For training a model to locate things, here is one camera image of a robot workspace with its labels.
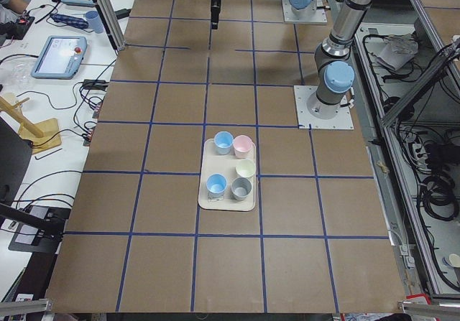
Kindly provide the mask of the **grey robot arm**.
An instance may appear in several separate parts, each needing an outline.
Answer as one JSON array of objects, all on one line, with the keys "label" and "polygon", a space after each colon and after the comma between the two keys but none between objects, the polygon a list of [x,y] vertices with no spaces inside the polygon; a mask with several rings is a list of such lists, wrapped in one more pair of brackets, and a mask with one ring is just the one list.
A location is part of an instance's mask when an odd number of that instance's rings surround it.
[{"label": "grey robot arm", "polygon": [[342,98],[353,85],[354,70],[346,60],[353,36],[372,1],[345,0],[329,36],[316,49],[315,61],[320,83],[307,101],[308,111],[316,118],[334,118],[339,112]]},{"label": "grey robot arm", "polygon": [[314,22],[325,19],[325,13],[318,9],[317,0],[288,0],[293,19],[296,22]]}]

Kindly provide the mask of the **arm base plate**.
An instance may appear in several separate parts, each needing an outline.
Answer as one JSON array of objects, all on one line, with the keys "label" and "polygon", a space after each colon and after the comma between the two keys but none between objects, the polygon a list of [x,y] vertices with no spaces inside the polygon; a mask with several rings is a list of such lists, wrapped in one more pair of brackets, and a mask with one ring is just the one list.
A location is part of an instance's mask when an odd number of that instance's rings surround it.
[{"label": "arm base plate", "polygon": [[326,25],[326,11],[323,0],[313,0],[304,9],[295,9],[289,0],[282,0],[282,12],[285,23]]},{"label": "arm base plate", "polygon": [[295,85],[295,106],[300,129],[354,130],[351,117],[353,100],[344,95],[335,106],[323,105],[316,98],[316,85]]}]

